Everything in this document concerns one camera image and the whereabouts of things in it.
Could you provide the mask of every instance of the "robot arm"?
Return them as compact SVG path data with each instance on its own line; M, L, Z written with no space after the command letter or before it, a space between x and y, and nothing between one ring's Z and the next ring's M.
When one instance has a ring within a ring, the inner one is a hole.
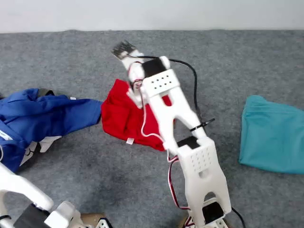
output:
M1 228L93 228L84 225L78 210L70 202L62 202L49 213L53 200L27 179L15 175L0 163L0 227ZM12 222L4 205L7 192L23 194L33 204L29 205L15 223ZM100 219L97 228L109 228L107 221Z
M142 55L138 53L136 47L128 42L113 50L128 70L129 97L139 108L149 103L157 119L164 148L180 161L185 177L189 220L192 218L193 226L197 228L225 228L222 219L231 211L231 204L214 141L206 135L199 118L191 110L168 58L143 62ZM171 106L163 102L165 95L169 96ZM176 142L173 136L175 118L181 120L193 136ZM210 192L215 197L205 200Z

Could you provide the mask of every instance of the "carpet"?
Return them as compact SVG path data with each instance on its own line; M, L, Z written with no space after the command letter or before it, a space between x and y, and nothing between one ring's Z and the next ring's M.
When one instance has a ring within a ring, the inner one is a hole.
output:
M0 94L50 88L77 98L104 100L115 79L125 79L111 54L128 40L147 55L166 55L192 64L198 72L198 103L207 133L215 141L231 204L248 228L290 228L304 223L304 176L272 173L240 165L241 113L249 95L304 109L304 31L65 31L0 34ZM193 107L193 75L172 64ZM182 124L177 140L190 136ZM101 124L56 141L45 154L24 165L29 179L58 206L72 202L82 213L104 212L115 228L171 228L185 215L175 207L167 183L163 152L128 145L103 132ZM173 181L185 204L179 165ZM28 205L8 193L12 216ZM241 227L231 212L227 220Z

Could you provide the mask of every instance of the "teal towel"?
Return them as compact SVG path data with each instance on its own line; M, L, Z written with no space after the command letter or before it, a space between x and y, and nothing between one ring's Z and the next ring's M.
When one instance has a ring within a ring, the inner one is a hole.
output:
M304 174L304 111L261 96L248 97L239 162L273 172Z

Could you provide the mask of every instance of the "white clothing tag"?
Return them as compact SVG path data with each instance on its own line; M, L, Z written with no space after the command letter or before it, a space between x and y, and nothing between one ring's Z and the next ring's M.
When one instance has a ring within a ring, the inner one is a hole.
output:
M0 130L0 136L5 140L13 140L8 134Z
M127 144L132 145L133 142L134 142L134 138L128 138L128 139L127 139Z

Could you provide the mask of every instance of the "red cloth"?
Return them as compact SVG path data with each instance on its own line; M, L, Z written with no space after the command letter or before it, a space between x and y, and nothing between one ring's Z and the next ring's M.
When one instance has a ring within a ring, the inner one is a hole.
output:
M134 138L134 142L164 151L162 141L155 136L144 137L141 134L143 124L143 109L137 108L134 102L126 94L129 85L117 79L109 92L107 99L103 102L102 123L106 133L122 139ZM163 100L166 105L171 105L168 96ZM146 124L143 129L145 134L159 134L158 124L150 106L146 105Z

